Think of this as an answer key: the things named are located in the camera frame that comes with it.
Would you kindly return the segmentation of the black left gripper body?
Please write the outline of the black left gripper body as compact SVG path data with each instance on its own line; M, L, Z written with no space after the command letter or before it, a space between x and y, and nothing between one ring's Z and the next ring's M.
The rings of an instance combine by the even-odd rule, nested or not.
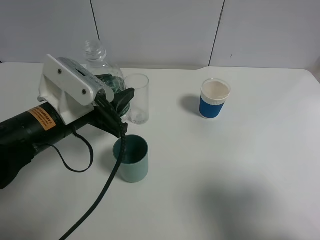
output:
M109 102L105 97L96 97L94 103L94 110L74 123L75 131L85 125L92 125L116 138L127 133L128 124L122 121L112 106L112 102Z

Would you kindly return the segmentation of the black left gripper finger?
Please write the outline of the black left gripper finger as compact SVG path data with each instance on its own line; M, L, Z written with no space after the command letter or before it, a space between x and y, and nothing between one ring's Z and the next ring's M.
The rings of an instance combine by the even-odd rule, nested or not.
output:
M99 80L101 80L103 83L109 83L113 81L113 75L110 73L107 74L100 74L95 75Z
M135 89L128 88L124 91L114 94L114 99L111 105L114 107L116 113L123 117L130 110L130 102L135 96Z

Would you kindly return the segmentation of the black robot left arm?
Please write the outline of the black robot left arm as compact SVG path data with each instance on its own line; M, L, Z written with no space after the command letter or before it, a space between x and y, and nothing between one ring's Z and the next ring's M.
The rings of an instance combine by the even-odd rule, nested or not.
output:
M34 157L69 135L82 140L89 150L89 163L94 161L91 144L77 130L89 124L120 138L128 125L123 123L120 112L135 95L133 88L119 93L107 87L92 74L72 77L66 81L79 87L81 96L93 93L90 106L94 109L70 124L63 122L58 111L46 102L12 117L0 124L0 188L6 188Z

